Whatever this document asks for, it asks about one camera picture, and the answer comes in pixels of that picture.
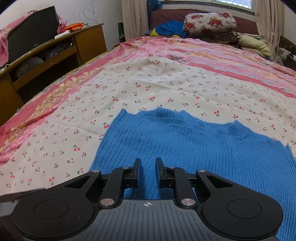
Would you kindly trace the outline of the cherry print white sheet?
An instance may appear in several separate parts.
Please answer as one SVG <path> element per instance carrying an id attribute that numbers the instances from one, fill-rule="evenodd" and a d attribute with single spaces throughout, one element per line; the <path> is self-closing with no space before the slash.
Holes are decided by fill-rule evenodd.
<path id="1" fill-rule="evenodd" d="M 295 72 L 267 61 L 139 58 L 96 70 L 33 127 L 1 168 L 1 194 L 49 187 L 88 171 L 121 109 L 158 107 L 212 123 L 237 120 L 295 149 Z"/>

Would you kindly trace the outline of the orange object on desk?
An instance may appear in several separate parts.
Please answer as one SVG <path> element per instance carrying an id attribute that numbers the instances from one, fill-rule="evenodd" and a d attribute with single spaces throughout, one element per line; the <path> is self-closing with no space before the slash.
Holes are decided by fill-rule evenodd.
<path id="1" fill-rule="evenodd" d="M 71 25 L 68 25 L 65 27 L 65 30 L 66 31 L 70 31 L 70 32 L 73 32 L 73 31 L 76 31 L 76 30 L 80 30 L 84 28 L 84 24 L 83 23 L 75 23 L 75 24 L 71 24 Z"/>

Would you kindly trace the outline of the cluttered bedside table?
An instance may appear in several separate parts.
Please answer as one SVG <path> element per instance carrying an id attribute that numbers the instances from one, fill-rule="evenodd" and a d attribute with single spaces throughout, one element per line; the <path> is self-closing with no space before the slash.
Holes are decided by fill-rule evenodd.
<path id="1" fill-rule="evenodd" d="M 278 52 L 282 60 L 283 66 L 286 66 L 296 71 L 295 44 L 293 44 L 284 36 L 281 36 Z"/>

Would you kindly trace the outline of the black monitor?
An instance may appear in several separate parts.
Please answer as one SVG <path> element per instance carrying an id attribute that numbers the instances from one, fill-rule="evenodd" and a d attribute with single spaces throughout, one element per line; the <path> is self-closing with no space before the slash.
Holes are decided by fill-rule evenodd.
<path id="1" fill-rule="evenodd" d="M 26 18 L 8 35 L 8 63 L 58 34 L 59 21 L 54 6 L 41 9 Z"/>

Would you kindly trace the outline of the dark red headboard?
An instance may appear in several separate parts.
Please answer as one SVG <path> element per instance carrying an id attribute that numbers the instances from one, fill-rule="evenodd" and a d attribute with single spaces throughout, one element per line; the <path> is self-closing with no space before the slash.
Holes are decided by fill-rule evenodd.
<path id="1" fill-rule="evenodd" d="M 164 24 L 168 21 L 183 22 L 185 20 L 185 16 L 191 13 L 200 14 L 207 12 L 200 11 L 198 9 L 159 9 L 152 11 L 149 28 L 154 29 L 156 26 Z M 234 14 L 232 15 L 237 24 L 236 28 L 234 29 L 235 32 L 258 35 L 257 25 L 254 21 L 236 16 Z"/>

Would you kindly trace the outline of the beige curtain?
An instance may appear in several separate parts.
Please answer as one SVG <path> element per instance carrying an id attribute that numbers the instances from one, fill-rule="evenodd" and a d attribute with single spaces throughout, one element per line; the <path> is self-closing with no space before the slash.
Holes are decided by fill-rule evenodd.
<path id="1" fill-rule="evenodd" d="M 129 41 L 144 35 L 149 29 L 147 1 L 122 0 L 121 7 L 125 40 Z"/>
<path id="2" fill-rule="evenodd" d="M 258 0 L 255 5 L 255 21 L 258 33 L 267 42 L 271 54 L 278 57 L 280 36 L 283 32 L 284 6 L 278 0 Z"/>

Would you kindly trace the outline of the pink cloth on monitor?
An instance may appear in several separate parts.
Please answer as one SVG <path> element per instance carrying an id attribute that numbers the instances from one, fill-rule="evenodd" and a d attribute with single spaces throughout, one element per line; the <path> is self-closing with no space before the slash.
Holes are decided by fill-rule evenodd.
<path id="1" fill-rule="evenodd" d="M 22 17 L 18 18 L 17 20 L 9 23 L 5 27 L 1 29 L 1 66 L 4 66 L 8 63 L 9 60 L 9 44 L 8 44 L 8 36 L 9 33 L 14 30 L 17 26 L 19 26 L 24 20 L 26 20 L 29 16 L 31 16 L 33 13 L 36 13 L 38 11 L 29 11 Z M 66 31 L 66 24 L 67 21 L 63 20 L 58 14 L 58 30 L 57 34 L 61 34 Z"/>

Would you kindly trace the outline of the beige left curtain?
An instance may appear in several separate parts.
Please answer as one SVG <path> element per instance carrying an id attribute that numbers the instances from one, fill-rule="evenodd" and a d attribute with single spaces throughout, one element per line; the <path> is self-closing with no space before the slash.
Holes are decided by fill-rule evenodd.
<path id="1" fill-rule="evenodd" d="M 121 7 L 125 40 L 129 41 L 144 35 L 149 29 L 147 1 L 122 0 Z"/>

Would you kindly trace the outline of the floral red white pillow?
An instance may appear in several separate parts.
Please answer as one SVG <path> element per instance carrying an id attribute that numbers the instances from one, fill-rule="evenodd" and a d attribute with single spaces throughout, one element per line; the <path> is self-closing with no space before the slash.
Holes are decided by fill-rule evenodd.
<path id="1" fill-rule="evenodd" d="M 233 15 L 224 13 L 190 13 L 185 16 L 183 30 L 190 37 L 233 33 L 237 23 Z"/>

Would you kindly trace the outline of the yellow green pillow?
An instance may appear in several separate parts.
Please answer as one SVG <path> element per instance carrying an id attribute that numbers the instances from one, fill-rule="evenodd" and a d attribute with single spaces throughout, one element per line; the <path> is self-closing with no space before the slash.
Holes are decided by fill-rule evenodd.
<path id="1" fill-rule="evenodd" d="M 267 42 L 258 35 L 238 33 L 237 40 L 238 46 L 243 50 L 258 54 L 264 58 L 272 56 Z"/>

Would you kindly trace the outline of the window with bars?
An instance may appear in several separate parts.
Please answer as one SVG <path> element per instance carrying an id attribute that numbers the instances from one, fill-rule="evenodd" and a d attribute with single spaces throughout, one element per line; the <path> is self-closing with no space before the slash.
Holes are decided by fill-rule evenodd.
<path id="1" fill-rule="evenodd" d="M 256 0 L 163 0 L 166 4 L 215 4 L 231 6 L 238 9 L 255 10 Z"/>

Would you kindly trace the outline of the pink striped bedspread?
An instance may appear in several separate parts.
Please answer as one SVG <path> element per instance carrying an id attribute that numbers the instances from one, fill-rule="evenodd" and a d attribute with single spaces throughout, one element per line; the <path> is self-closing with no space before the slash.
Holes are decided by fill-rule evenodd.
<path id="1" fill-rule="evenodd" d="M 268 61 L 257 54 L 229 45 L 208 43 L 198 39 L 139 37 L 119 44 L 86 62 L 50 84 L 27 102 L 1 126 L 1 165 L 3 166 L 30 131 L 63 103 L 67 94 L 109 64 L 139 57 L 165 57 L 190 66 L 255 83 L 295 98 L 295 71 Z"/>

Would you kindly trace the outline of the beige right curtain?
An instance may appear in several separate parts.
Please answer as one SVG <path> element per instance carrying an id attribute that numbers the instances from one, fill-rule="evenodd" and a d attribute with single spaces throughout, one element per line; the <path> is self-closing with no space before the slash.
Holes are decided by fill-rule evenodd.
<path id="1" fill-rule="evenodd" d="M 278 57 L 280 36 L 283 32 L 284 6 L 278 0 L 258 0 L 255 5 L 255 21 L 258 33 L 267 42 L 271 54 Z"/>

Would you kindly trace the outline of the blue yellow garment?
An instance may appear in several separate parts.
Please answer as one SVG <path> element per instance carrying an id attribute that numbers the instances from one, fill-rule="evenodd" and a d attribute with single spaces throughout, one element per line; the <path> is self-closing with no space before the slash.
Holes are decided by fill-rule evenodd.
<path id="1" fill-rule="evenodd" d="M 150 32 L 147 32 L 146 35 L 186 38 L 188 33 L 183 29 L 183 26 L 183 22 L 167 21 L 164 24 L 157 25 Z"/>

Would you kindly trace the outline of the blue knitted sweater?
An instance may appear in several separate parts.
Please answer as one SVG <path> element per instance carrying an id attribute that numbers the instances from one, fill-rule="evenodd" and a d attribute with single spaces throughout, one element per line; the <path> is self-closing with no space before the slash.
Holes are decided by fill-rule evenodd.
<path id="1" fill-rule="evenodd" d="M 279 240 L 295 240 L 295 157 L 289 145 L 255 133 L 238 121 L 218 124 L 197 119 L 185 111 L 165 108 L 136 114 L 122 109 L 96 152 L 93 170 L 110 173 L 141 159 L 143 174 L 132 199 L 170 199 L 160 190 L 155 160 L 194 173 L 205 169 L 274 198 L 283 208 Z"/>

